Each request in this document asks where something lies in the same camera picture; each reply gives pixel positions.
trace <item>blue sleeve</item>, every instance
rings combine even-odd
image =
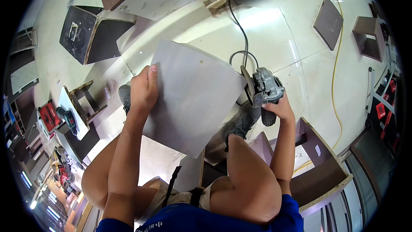
[[[279,214],[270,224],[271,231],[303,231],[303,219],[299,214],[297,202],[289,195],[282,195],[282,205]]]
[[[113,218],[103,219],[99,226],[96,228],[96,232],[133,232],[133,229],[124,223],[123,221],[116,220]]]

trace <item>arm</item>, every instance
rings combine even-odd
[[[279,135],[275,151],[270,162],[275,177],[281,187],[282,194],[291,195],[289,183],[295,165],[295,115],[293,114],[288,96],[281,98],[278,104],[267,103],[263,106],[280,118]]]
[[[157,66],[146,66],[130,82],[131,107],[110,166],[103,218],[117,219],[133,228],[142,131],[157,100]]]

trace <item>white sticker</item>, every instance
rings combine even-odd
[[[315,150],[318,153],[318,157],[320,157],[321,156],[321,149],[319,148],[319,145],[315,146]]]

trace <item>person's left hand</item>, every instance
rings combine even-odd
[[[130,80],[130,110],[149,115],[157,101],[157,65],[145,66]]]

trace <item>forearm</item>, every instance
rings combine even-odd
[[[281,120],[270,168],[276,179],[290,181],[295,165],[295,119]]]
[[[108,192],[132,196],[139,181],[140,146],[146,114],[130,110],[109,170]]]

